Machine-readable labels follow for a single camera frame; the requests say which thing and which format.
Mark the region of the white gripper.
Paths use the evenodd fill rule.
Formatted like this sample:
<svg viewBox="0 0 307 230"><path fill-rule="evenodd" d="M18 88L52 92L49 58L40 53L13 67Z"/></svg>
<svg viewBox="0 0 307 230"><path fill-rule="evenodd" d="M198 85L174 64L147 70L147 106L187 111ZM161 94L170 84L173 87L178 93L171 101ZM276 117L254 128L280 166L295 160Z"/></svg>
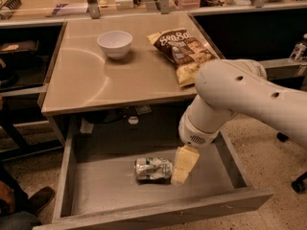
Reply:
<svg viewBox="0 0 307 230"><path fill-rule="evenodd" d="M177 149L171 179L172 184L183 184L197 164L200 154L195 148L206 148L218 136L218 130L209 132L208 127L209 124L198 112L193 114L191 107L186 109L178 125L179 138L185 146Z"/></svg>

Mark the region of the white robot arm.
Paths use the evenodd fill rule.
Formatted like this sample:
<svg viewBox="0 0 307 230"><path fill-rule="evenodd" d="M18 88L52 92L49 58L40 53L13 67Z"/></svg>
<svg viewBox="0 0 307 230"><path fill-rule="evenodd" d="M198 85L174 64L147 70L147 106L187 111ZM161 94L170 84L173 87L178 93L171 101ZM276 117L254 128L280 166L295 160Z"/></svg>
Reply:
<svg viewBox="0 0 307 230"><path fill-rule="evenodd" d="M183 144L208 147L221 127L238 114L252 117L307 146L307 93L267 80L263 65L251 59L214 59L195 76L197 96L183 113Z"/></svg>

